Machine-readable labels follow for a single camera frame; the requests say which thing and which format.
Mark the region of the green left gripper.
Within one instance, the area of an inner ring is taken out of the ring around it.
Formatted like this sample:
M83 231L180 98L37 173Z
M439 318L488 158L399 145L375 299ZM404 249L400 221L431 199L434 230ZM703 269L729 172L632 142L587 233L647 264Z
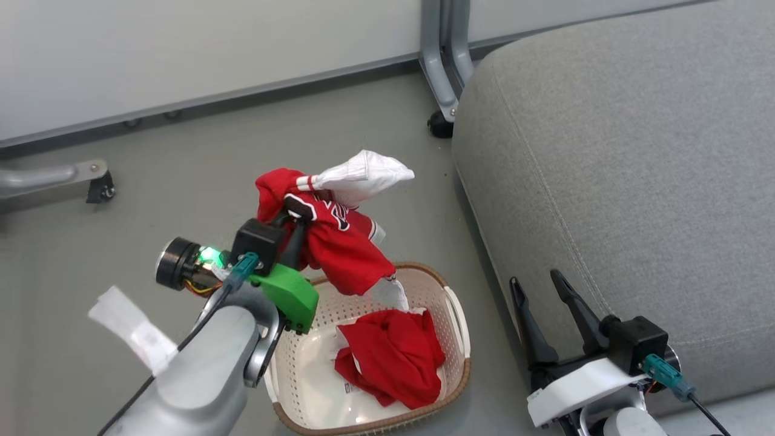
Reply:
M274 227L285 227L289 221L289 211L281 209L274 216ZM188 289L194 295L208 298L201 320L223 306L246 308L253 298L263 296L279 312L282 328L307 334L312 328L319 295L312 282L298 271L305 237L306 222L296 219L288 243L271 270L263 273L255 269L230 287L224 281L236 266L227 262L229 251L177 237L167 243L157 259L156 282L169 289Z

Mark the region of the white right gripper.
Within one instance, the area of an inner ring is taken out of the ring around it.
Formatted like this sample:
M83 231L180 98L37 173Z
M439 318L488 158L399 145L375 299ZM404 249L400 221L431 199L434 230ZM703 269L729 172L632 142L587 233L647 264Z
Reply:
M558 269L550 271L560 300L566 304L583 339L584 354L561 362L530 311L518 279L511 278L515 318L530 372L532 393L527 411L536 428L647 428L645 375L628 375L603 352L606 337L597 315Z

